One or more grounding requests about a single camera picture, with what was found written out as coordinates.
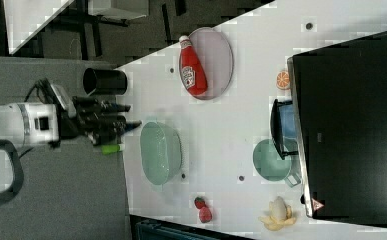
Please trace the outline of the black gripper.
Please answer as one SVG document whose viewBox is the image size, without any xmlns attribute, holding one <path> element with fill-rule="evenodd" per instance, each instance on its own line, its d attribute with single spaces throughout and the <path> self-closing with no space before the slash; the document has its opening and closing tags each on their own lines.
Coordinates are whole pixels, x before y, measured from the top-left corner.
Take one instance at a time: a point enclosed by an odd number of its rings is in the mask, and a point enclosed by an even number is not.
<svg viewBox="0 0 387 240">
<path fill-rule="evenodd" d="M 141 121 L 126 122 L 123 112 L 129 112 L 130 105 L 110 101 L 99 101 L 90 97 L 73 97 L 76 116 L 70 118 L 58 104 L 58 126 L 61 140 L 87 137 L 94 146 L 113 142 L 118 135 L 141 126 Z"/>
</svg>

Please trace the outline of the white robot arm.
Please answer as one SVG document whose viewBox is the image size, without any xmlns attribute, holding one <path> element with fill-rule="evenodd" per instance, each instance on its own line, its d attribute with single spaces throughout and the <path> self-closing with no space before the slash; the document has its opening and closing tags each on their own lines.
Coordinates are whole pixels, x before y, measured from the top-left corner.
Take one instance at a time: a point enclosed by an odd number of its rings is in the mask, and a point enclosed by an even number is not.
<svg viewBox="0 0 387 240">
<path fill-rule="evenodd" d="M 78 137 L 48 150 L 25 131 L 18 104 L 0 105 L 0 240 L 125 240 L 130 234 L 122 157 Z"/>
</svg>

